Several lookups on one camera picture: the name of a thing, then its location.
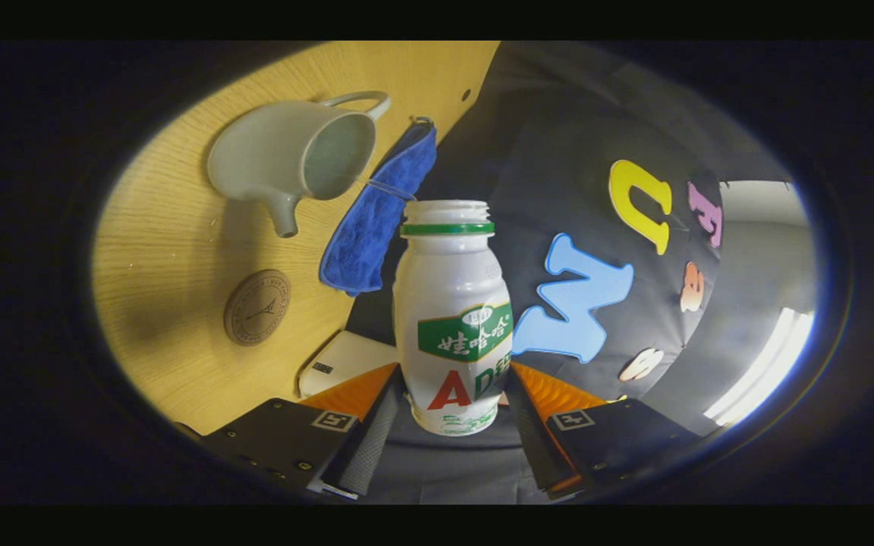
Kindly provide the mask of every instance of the bottle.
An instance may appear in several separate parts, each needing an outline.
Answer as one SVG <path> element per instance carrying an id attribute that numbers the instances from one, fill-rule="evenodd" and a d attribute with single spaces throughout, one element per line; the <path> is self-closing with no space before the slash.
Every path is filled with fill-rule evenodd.
<path id="1" fill-rule="evenodd" d="M 409 201 L 404 215 L 393 328 L 413 418 L 435 435 L 474 435 L 495 421 L 511 362 L 495 224 L 483 201 Z"/>

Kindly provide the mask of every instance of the ceramic mug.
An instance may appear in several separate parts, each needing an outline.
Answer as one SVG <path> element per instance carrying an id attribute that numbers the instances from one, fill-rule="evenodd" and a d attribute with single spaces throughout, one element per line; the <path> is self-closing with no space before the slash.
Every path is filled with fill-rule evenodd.
<path id="1" fill-rule="evenodd" d="M 336 108 L 375 99 L 367 111 Z M 222 131 L 208 155 L 208 177 L 223 196 L 265 203 L 280 237 L 298 233 L 299 199 L 333 199 L 353 186 L 376 145 L 376 121 L 391 100 L 382 91 L 322 102 L 255 108 Z"/>

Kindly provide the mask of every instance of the blue cloth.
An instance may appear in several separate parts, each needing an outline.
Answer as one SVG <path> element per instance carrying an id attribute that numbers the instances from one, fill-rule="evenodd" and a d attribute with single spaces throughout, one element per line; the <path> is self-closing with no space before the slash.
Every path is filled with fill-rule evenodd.
<path id="1" fill-rule="evenodd" d="M 417 118 L 371 178 L 412 196 L 436 159 L 437 128 L 433 121 Z M 364 187 L 326 246 L 319 279 L 352 297 L 381 289 L 379 269 L 403 218 L 404 205 L 397 196 Z"/>

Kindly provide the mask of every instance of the green label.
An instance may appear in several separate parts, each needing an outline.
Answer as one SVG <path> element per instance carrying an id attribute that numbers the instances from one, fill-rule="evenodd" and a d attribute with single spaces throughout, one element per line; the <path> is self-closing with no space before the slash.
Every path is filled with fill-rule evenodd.
<path id="1" fill-rule="evenodd" d="M 459 317 L 417 322 L 417 345 L 428 355 L 476 362 L 492 352 L 513 329 L 511 304 L 478 305 Z"/>

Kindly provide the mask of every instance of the cork coaster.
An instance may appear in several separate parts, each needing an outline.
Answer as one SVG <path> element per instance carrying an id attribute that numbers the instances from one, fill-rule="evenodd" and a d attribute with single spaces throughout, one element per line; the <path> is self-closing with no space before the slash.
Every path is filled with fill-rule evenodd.
<path id="1" fill-rule="evenodd" d="M 252 346 L 268 339 L 278 328 L 291 297 L 288 277 L 264 269 L 243 280 L 228 298 L 225 331 L 231 341 Z"/>

